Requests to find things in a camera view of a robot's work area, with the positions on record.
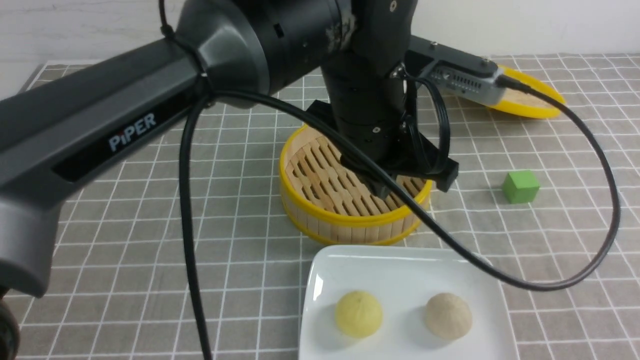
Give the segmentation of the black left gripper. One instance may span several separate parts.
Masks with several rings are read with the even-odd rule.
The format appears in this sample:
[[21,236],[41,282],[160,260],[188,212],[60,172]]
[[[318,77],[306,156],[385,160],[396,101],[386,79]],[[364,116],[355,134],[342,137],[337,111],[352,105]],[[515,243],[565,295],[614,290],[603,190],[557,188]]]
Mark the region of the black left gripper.
[[[366,60],[340,55],[320,68],[329,102],[307,109],[368,155],[391,178],[430,180],[450,190],[459,164],[450,157],[451,125],[443,96],[432,80],[413,76],[403,64],[391,75],[379,75]],[[418,127],[418,85],[432,98],[439,145]]]

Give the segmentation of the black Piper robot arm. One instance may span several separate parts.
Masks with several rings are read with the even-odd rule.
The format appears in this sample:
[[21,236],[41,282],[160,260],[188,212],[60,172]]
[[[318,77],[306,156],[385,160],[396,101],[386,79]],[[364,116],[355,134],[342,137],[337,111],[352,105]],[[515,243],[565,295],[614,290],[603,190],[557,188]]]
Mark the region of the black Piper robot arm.
[[183,250],[199,342],[202,309],[189,168],[195,125],[217,101],[281,110],[320,130],[377,196],[382,173],[448,191],[458,175],[450,125],[429,82],[439,145],[414,123],[415,0],[188,0],[176,30],[158,2],[163,38],[1,101],[1,294],[42,297],[50,283],[63,203],[186,118],[179,153]]

